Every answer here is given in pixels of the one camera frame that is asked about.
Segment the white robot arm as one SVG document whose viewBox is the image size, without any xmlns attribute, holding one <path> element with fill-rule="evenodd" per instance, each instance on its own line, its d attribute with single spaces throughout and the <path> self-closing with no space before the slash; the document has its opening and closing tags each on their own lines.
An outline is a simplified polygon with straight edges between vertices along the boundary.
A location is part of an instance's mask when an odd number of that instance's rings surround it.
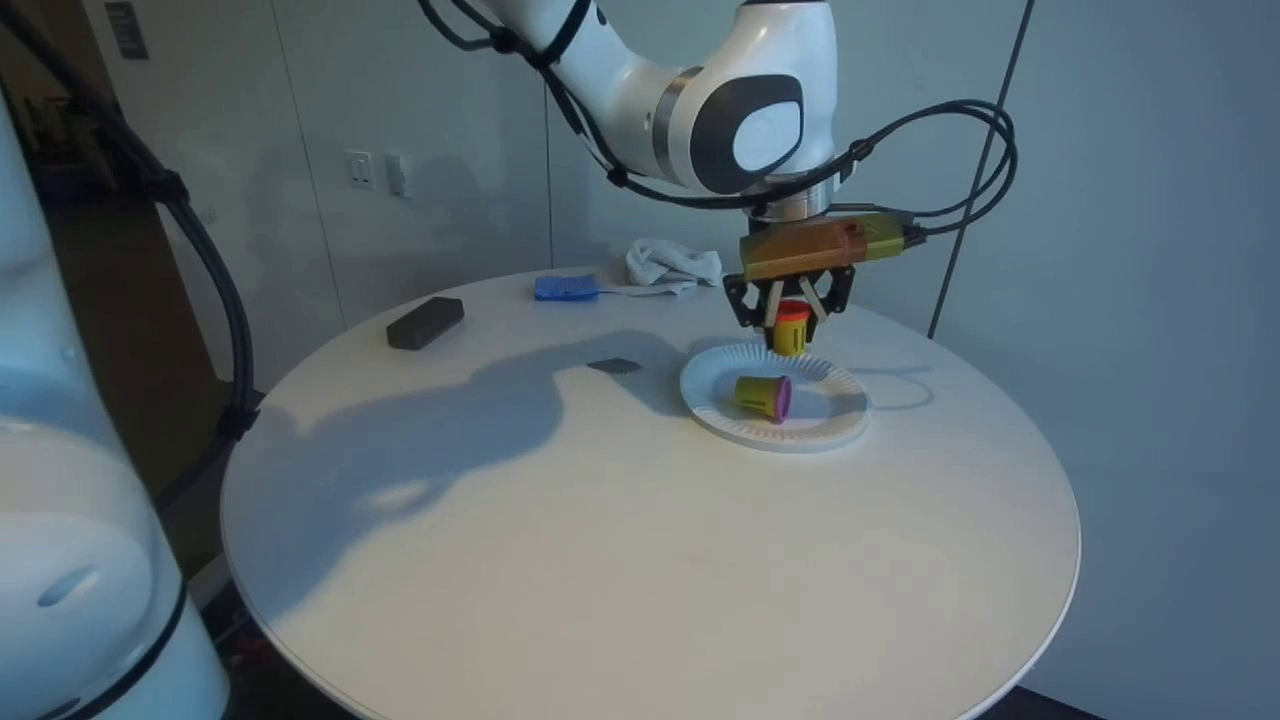
<svg viewBox="0 0 1280 720">
<path fill-rule="evenodd" d="M 631 193 L 675 184 L 684 208 L 743 208 L 749 243 L 829 210 L 836 193 L 836 12 L 829 0 L 741 0 L 729 35 L 692 68 L 631 51 L 600 0 L 436 0 L 429 22 L 463 51 L 510 51 Z"/>
</svg>

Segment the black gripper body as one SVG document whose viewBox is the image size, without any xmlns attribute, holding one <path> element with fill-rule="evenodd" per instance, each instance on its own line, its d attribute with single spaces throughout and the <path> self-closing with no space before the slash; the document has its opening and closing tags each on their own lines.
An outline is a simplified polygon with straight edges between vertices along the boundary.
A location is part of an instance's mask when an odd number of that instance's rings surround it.
<svg viewBox="0 0 1280 720">
<path fill-rule="evenodd" d="M 732 270 L 724 280 L 724 301 L 743 326 L 773 326 L 788 301 L 802 302 L 817 318 L 840 315 L 853 301 L 857 270 L 822 269 L 777 280 L 749 280 Z"/>
</svg>

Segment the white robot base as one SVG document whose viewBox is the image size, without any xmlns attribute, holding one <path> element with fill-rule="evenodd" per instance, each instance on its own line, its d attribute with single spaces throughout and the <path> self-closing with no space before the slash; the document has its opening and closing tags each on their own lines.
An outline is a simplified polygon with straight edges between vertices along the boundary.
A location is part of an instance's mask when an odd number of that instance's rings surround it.
<svg viewBox="0 0 1280 720">
<path fill-rule="evenodd" d="M 0 720 L 224 720 L 227 704 L 0 105 Z"/>
</svg>

